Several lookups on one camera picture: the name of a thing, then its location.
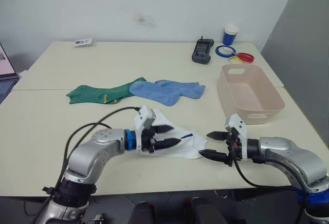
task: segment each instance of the white table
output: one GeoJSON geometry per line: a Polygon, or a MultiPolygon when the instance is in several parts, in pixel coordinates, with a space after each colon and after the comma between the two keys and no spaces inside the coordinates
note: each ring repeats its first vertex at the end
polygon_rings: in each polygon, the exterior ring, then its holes
{"type": "MultiPolygon", "coordinates": [[[[53,43],[33,64],[14,90],[75,89],[85,84],[97,88],[111,88],[139,77],[154,82],[170,79],[179,82],[205,84],[218,78],[226,58],[210,51],[208,65],[191,59],[195,43],[109,43],[98,42],[92,47],[73,48],[73,42],[53,43]]],[[[283,87],[252,43],[236,43],[237,52],[255,56],[275,87],[283,87]]]]}
{"type": "MultiPolygon", "coordinates": [[[[79,126],[94,122],[125,106],[146,104],[161,108],[173,123],[196,128],[201,135],[224,130],[226,120],[211,78],[202,98],[180,97],[172,107],[140,97],[125,98],[115,105],[68,104],[67,90],[13,91],[0,105],[0,195],[44,196],[44,186],[53,186],[58,177],[68,136],[79,126]]],[[[316,153],[329,167],[328,150],[313,127],[284,88],[277,88],[286,106],[267,124],[249,125],[250,138],[281,136],[316,153]]],[[[133,129],[133,110],[108,120],[115,128],[133,129]]],[[[207,148],[227,152],[224,142],[209,139],[207,148]]],[[[246,177],[255,183],[289,185],[274,167],[240,162],[246,177]]],[[[96,194],[120,194],[185,190],[249,188],[234,167],[205,158],[147,157],[136,152],[111,159],[97,182],[96,194]]]]}

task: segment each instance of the green sock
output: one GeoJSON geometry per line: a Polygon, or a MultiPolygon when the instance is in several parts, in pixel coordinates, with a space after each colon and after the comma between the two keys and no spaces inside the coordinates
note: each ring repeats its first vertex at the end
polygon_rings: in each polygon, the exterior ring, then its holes
{"type": "Polygon", "coordinates": [[[125,97],[132,97],[129,86],[137,81],[146,81],[145,78],[136,79],[130,83],[111,89],[93,88],[88,85],[80,85],[75,90],[67,94],[70,97],[70,104],[81,102],[93,102],[103,104],[116,104],[125,97]]]}

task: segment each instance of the blue paper cup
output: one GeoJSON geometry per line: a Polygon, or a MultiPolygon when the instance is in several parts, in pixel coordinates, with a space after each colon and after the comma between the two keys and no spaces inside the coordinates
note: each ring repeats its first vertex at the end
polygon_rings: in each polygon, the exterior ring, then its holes
{"type": "Polygon", "coordinates": [[[223,44],[232,45],[238,31],[239,31],[239,28],[237,26],[234,26],[234,25],[225,26],[223,44]]]}

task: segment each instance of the sock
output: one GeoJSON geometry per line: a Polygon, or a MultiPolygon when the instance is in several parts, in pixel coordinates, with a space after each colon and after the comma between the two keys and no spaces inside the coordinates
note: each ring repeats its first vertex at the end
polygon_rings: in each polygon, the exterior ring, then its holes
{"type": "Polygon", "coordinates": [[[174,105],[179,98],[177,89],[162,87],[147,81],[138,81],[129,87],[129,91],[136,96],[160,102],[166,106],[174,105]]]}
{"type": "Polygon", "coordinates": [[[155,83],[163,87],[178,89],[182,96],[194,99],[199,99],[206,88],[204,85],[199,85],[199,83],[181,83],[170,80],[159,80],[155,83]]]}
{"type": "Polygon", "coordinates": [[[129,92],[129,86],[137,81],[146,81],[145,78],[136,79],[130,83],[111,88],[101,89],[93,88],[88,85],[80,85],[75,90],[67,94],[70,97],[70,104],[81,102],[115,104],[125,97],[132,97],[134,94],[129,92]]]}

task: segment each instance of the laptop screen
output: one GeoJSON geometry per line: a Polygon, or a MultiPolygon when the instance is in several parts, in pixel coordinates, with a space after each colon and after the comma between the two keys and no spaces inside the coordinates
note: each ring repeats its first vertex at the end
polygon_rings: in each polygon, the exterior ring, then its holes
{"type": "Polygon", "coordinates": [[[13,73],[15,73],[15,70],[11,66],[8,57],[0,44],[0,77],[7,74],[12,75],[13,73]]]}

